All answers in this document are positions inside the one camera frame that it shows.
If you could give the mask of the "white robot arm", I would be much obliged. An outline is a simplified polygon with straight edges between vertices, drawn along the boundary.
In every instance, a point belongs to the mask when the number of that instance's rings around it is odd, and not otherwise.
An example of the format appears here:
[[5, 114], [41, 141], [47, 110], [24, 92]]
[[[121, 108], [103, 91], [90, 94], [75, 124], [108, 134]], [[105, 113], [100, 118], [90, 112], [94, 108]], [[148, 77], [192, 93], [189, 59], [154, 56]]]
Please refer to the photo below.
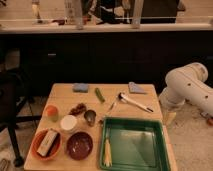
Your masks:
[[174, 110], [189, 100], [213, 117], [213, 88], [205, 84], [207, 78], [207, 68], [198, 62], [169, 71], [165, 77], [166, 87], [159, 95], [161, 105]]

